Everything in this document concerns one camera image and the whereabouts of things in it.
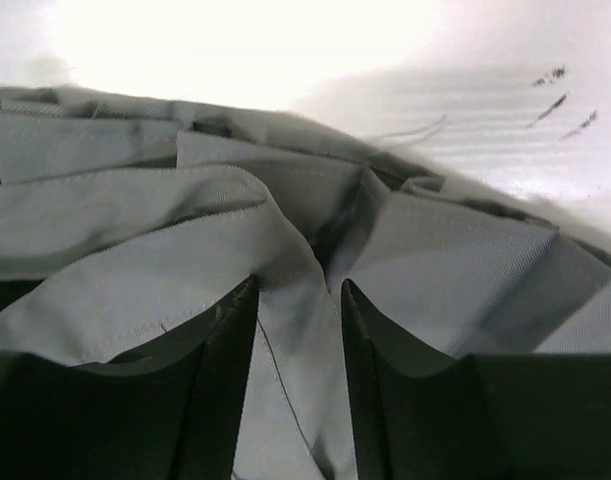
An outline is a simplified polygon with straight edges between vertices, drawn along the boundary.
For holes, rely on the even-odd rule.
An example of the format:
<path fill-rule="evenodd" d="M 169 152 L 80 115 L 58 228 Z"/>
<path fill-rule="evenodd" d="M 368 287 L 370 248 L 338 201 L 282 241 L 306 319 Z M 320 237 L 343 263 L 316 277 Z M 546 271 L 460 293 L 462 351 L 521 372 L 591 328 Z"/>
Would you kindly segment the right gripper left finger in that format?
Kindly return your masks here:
<path fill-rule="evenodd" d="M 0 479 L 226 479 L 258 284 L 106 363 L 0 351 Z"/>

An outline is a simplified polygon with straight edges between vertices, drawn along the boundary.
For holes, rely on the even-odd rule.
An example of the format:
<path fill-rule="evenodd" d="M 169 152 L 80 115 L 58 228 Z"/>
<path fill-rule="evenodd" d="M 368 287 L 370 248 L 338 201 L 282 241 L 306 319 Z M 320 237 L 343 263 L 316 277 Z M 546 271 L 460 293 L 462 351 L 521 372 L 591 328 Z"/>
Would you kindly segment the grey pleated skirt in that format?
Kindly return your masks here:
<path fill-rule="evenodd" d="M 0 88 L 0 351 L 106 363 L 247 278 L 231 475 L 357 473 L 341 290 L 455 359 L 611 354 L 611 257 L 322 125 Z"/>

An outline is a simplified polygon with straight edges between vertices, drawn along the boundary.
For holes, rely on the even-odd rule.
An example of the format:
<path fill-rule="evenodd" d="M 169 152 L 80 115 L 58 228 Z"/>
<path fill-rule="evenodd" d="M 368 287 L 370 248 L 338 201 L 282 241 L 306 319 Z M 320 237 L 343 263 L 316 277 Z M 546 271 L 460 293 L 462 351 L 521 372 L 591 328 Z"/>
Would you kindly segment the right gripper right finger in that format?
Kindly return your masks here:
<path fill-rule="evenodd" d="M 611 479 L 611 354 L 455 359 L 341 303 L 360 478 Z"/>

